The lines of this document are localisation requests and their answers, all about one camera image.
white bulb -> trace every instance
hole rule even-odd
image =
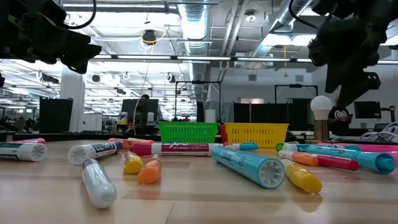
[[[327,120],[333,103],[326,96],[317,96],[311,101],[311,110],[315,120]]]

yellow basket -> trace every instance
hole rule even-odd
[[[285,141],[289,124],[225,123],[228,142],[255,142],[259,147],[275,148]]]

pink marker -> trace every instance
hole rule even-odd
[[[211,156],[211,151],[222,144],[153,143],[135,144],[130,151],[138,156]]]
[[[319,142],[318,144],[330,144],[327,142]],[[335,143],[339,146],[359,146],[363,152],[385,152],[390,154],[398,165],[398,146],[391,145],[375,145],[375,144],[347,144],[347,143]]]
[[[45,140],[42,138],[26,139],[26,140],[10,141],[10,142],[11,143],[42,143],[42,144],[45,144]]]

plastic basket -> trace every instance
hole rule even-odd
[[[259,147],[275,148],[285,141],[289,124],[225,123],[228,142],[255,142]]]
[[[214,143],[218,123],[159,122],[162,142]]]

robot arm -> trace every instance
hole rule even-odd
[[[86,73],[89,59],[101,52],[91,37],[70,31],[67,14],[52,0],[0,1],[0,59],[18,58],[55,64]]]
[[[378,75],[363,69],[377,64],[387,27],[398,18],[398,1],[314,0],[312,10],[341,19],[323,24],[308,45],[314,65],[328,65],[325,92],[333,93],[341,86],[338,106],[345,107],[368,90],[378,90]]]

